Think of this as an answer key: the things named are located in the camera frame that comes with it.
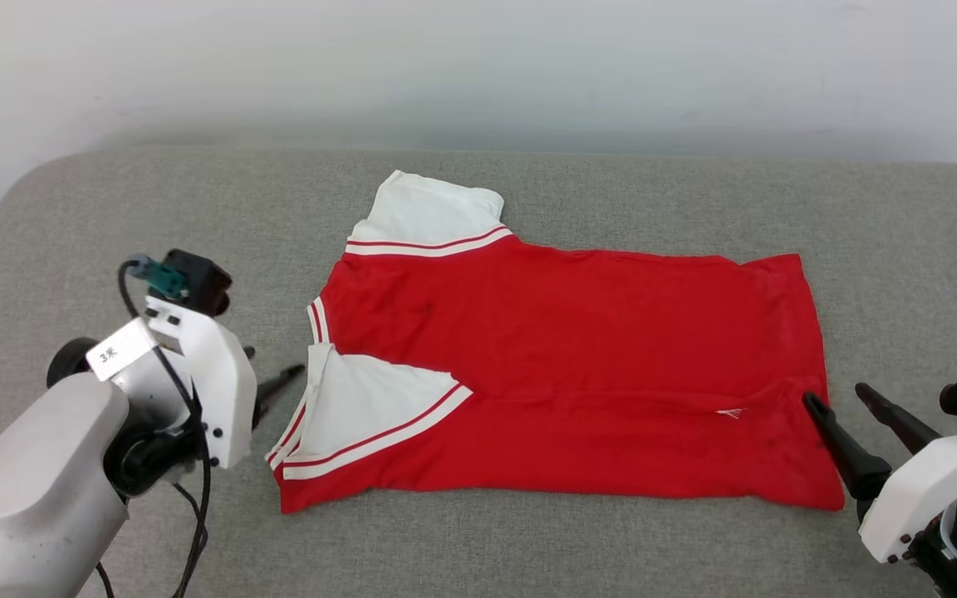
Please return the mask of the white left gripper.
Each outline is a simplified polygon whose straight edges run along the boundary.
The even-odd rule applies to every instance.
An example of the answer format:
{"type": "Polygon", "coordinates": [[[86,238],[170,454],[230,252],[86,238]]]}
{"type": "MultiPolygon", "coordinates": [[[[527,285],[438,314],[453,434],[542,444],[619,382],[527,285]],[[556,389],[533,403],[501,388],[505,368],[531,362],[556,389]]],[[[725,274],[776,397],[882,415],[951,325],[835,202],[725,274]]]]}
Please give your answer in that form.
{"type": "Polygon", "coordinates": [[[243,346],[234,333],[212,317],[155,297],[145,299],[155,312],[148,317],[150,330],[175,340],[178,351],[166,356],[184,389],[200,402],[209,457],[218,468],[231,468],[250,454],[255,430],[307,365],[290,365],[263,382],[249,360],[254,346],[243,346]]]}

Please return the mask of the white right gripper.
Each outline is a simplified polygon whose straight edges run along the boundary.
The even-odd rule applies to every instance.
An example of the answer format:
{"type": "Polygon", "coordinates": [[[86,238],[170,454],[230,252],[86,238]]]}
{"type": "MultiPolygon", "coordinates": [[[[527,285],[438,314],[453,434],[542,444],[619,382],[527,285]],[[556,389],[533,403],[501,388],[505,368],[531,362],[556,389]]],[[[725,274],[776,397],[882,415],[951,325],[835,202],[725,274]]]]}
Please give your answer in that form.
{"type": "Polygon", "coordinates": [[[885,459],[856,442],[816,394],[802,395],[802,405],[848,493],[857,501],[871,501],[858,531],[863,546],[875,561],[888,561],[901,553],[903,535],[917,538],[957,501],[957,435],[942,438],[869,384],[857,383],[854,390],[874,420],[915,454],[894,472],[885,459]]]}

